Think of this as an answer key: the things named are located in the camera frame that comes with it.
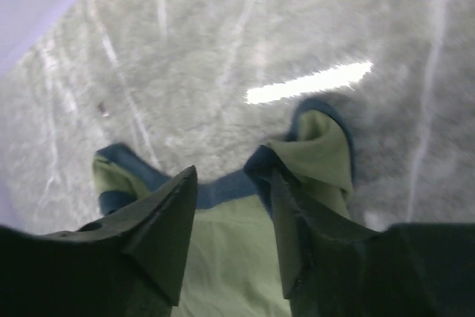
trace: green pants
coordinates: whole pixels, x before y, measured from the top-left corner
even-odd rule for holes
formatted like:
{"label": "green pants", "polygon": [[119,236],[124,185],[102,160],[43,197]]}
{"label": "green pants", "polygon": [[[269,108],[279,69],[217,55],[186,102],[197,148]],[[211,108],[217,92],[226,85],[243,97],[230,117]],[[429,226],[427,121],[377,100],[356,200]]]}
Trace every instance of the green pants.
{"label": "green pants", "polygon": [[[350,150],[341,127],[326,114],[299,118],[294,142],[266,143],[301,182],[305,192],[348,218],[353,193]],[[137,172],[100,154],[94,158],[98,194],[150,194]],[[180,300],[173,316],[290,316],[282,296],[272,221],[257,195],[198,210]]]}

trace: gray floor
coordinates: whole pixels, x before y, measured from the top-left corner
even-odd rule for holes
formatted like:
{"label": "gray floor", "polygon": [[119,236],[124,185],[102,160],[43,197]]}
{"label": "gray floor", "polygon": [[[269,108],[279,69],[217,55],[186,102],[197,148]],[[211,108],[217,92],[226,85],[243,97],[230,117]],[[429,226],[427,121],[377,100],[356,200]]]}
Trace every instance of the gray floor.
{"label": "gray floor", "polygon": [[76,229],[99,216],[98,148],[212,180],[315,95],[248,90],[366,62],[317,94],[354,133],[354,218],[473,221],[474,17],[475,0],[78,0],[0,82],[0,177],[27,231]]}

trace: blue trim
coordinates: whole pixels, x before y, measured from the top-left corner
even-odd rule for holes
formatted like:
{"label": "blue trim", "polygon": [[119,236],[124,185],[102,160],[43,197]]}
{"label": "blue trim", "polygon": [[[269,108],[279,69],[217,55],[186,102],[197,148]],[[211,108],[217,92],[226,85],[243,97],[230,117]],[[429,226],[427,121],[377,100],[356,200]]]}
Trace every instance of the blue trim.
{"label": "blue trim", "polygon": [[[290,126],[287,135],[284,138],[284,141],[296,141],[298,139],[298,132],[300,130],[300,116],[303,113],[308,111],[320,111],[330,118],[335,120],[335,122],[341,127],[345,136],[347,137],[348,146],[350,148],[350,165],[351,165],[351,177],[352,180],[355,180],[356,167],[355,167],[355,147],[353,145],[353,139],[351,137],[350,131],[345,125],[343,119],[340,117],[340,114],[331,107],[315,98],[308,98],[304,100],[296,109],[292,118],[292,124]],[[289,169],[282,163],[279,156],[270,148],[266,146],[261,146],[258,150],[249,158],[246,165],[244,166],[244,172],[248,175],[251,181],[255,184],[258,191],[259,198],[262,201],[266,211],[269,215],[272,216],[272,205],[270,200],[271,186],[270,180],[272,175],[272,170],[277,167],[284,174],[289,177],[295,178],[295,176],[289,171]]]}
{"label": "blue trim", "polygon": [[99,196],[99,209],[103,215],[109,215],[131,203],[136,198],[122,191],[106,191]]}
{"label": "blue trim", "polygon": [[[98,155],[135,174],[150,192],[158,190],[170,177],[161,174],[140,159],[127,145],[112,144],[97,152]],[[217,204],[255,194],[252,181],[238,170],[211,183],[198,186],[197,209],[210,209]]]}
{"label": "blue trim", "polygon": [[[345,136],[347,137],[348,146],[350,147],[351,174],[352,179],[354,180],[355,151],[353,140],[338,112],[325,102],[315,98],[304,100],[295,109],[292,124],[285,136],[285,141],[297,140],[300,129],[299,118],[303,113],[311,110],[325,113],[341,126]],[[129,147],[127,147],[127,145],[123,143],[112,144],[99,150],[97,154],[138,176],[151,192],[158,190],[161,185],[170,179],[170,177],[161,174],[145,161],[140,159]],[[249,158],[243,169],[227,174],[211,183],[201,183],[198,186],[197,209],[210,209],[220,203],[258,193],[264,206],[270,213],[270,174],[274,167],[278,167],[282,172],[293,177],[292,173],[282,163],[281,159],[273,150],[266,146],[259,147],[258,150]]]}

